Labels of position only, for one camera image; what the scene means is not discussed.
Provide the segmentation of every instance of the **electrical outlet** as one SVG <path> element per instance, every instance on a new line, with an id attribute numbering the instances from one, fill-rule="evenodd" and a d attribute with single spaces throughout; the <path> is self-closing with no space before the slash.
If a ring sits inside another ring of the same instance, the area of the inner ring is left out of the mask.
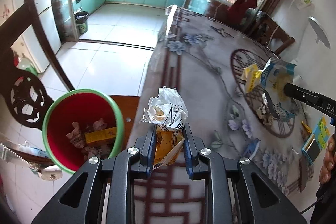
<path id="1" fill-rule="evenodd" d="M 300 0 L 300 2 L 296 4 L 296 7 L 299 10 L 302 10 L 310 5 L 311 5 L 311 0 Z"/>

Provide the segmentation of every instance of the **trash bin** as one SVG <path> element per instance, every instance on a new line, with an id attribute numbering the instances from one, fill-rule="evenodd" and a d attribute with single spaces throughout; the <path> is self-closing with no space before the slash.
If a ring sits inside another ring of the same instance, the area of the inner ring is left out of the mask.
<path id="1" fill-rule="evenodd" d="M 84 34 L 88 30 L 87 19 L 89 18 L 89 13 L 86 11 L 81 11 L 75 13 L 76 26 L 79 34 Z"/>
<path id="2" fill-rule="evenodd" d="M 81 149 L 74 147 L 67 134 L 73 130 L 72 123 L 81 128 L 104 119 L 108 128 L 117 127 L 110 157 L 116 157 L 124 142 L 122 113 L 111 97 L 97 90 L 72 90 L 59 97 L 48 109 L 43 120 L 44 146 L 52 161 L 62 170 L 75 173 L 85 162 Z"/>

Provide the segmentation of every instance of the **blue gripper pad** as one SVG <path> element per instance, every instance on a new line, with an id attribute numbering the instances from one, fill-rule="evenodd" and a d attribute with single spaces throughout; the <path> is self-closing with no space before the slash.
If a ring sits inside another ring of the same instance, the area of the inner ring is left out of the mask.
<path id="1" fill-rule="evenodd" d="M 156 132 L 153 133 L 150 148 L 148 151 L 147 157 L 147 169 L 146 169 L 146 176 L 150 178 L 151 173 L 153 172 L 153 164 L 154 164 L 154 156 L 155 156 L 155 149 L 156 149 Z"/>
<path id="2" fill-rule="evenodd" d="M 184 152 L 184 162 L 185 162 L 185 167 L 187 169 L 187 174 L 189 176 L 189 179 L 192 179 L 194 175 L 193 165 L 192 165 L 189 143 L 186 140 L 184 140 L 184 143 L 183 143 L 183 152 Z"/>

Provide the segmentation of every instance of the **tile floor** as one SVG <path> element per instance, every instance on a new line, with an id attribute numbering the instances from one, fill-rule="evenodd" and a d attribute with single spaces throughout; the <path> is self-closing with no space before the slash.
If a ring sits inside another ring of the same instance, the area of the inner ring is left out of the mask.
<path id="1" fill-rule="evenodd" d="M 164 9 L 129 4 L 104 4 L 88 19 L 88 31 L 80 39 L 155 47 L 166 20 Z"/>
<path id="2" fill-rule="evenodd" d="M 109 95 L 140 95 L 151 50 L 100 43 L 67 42 L 57 53 L 65 73 L 75 88 L 93 88 Z M 54 100 L 66 92 L 53 68 L 40 76 Z M 44 149 L 41 131 L 20 125 L 0 97 L 0 131 L 14 143 L 28 140 Z M 0 173 L 7 194 L 22 224 L 30 224 L 41 208 L 70 178 L 43 181 L 28 168 L 0 161 Z"/>

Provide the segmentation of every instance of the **floral tablecloth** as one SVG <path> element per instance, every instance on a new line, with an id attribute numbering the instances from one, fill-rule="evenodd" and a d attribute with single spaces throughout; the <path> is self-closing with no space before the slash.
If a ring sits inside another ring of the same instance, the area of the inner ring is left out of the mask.
<path id="1" fill-rule="evenodd" d="M 264 126 L 255 113 L 262 89 L 245 94 L 240 80 L 248 65 L 263 69 L 272 51 L 211 18 L 175 5 L 166 11 L 168 20 L 148 64 L 128 146 L 147 133 L 148 124 L 139 121 L 149 98 L 157 97 L 161 86 L 175 87 L 189 112 L 192 134 L 206 147 L 231 159 L 250 157 L 283 193 L 297 191 L 302 111 L 287 123 Z M 204 222 L 204 182 L 188 179 L 182 154 L 174 165 L 135 184 L 137 224 Z"/>

